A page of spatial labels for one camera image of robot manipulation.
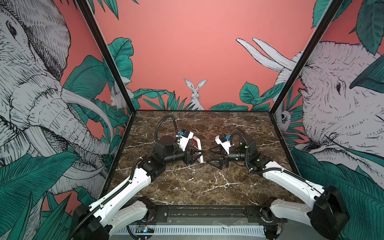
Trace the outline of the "white remote control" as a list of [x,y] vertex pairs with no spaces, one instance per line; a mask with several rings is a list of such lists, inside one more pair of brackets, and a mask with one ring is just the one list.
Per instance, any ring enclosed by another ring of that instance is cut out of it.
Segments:
[[202,150],[201,140],[196,136],[193,136],[192,140],[194,149]]

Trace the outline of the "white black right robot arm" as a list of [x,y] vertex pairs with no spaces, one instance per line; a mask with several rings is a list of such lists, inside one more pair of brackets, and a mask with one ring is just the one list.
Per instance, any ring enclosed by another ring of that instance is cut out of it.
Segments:
[[311,226],[328,240],[336,240],[350,220],[350,213],[341,192],[333,187],[312,183],[285,169],[258,151],[257,142],[248,134],[217,135],[210,152],[220,155],[207,162],[218,169],[230,162],[242,161],[249,173],[270,180],[298,197],[302,203],[270,198],[261,207],[264,221],[268,217],[290,219]]

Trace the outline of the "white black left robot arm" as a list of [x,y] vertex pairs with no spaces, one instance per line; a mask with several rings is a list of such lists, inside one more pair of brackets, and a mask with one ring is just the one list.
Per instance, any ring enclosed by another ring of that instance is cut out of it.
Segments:
[[154,149],[134,163],[131,174],[108,194],[90,204],[76,208],[69,240],[108,240],[129,224],[150,221],[155,215],[154,204],[141,197],[126,206],[134,195],[161,175],[167,164],[178,161],[187,166],[199,161],[203,155],[201,141],[192,133],[184,137],[164,136],[156,141]]

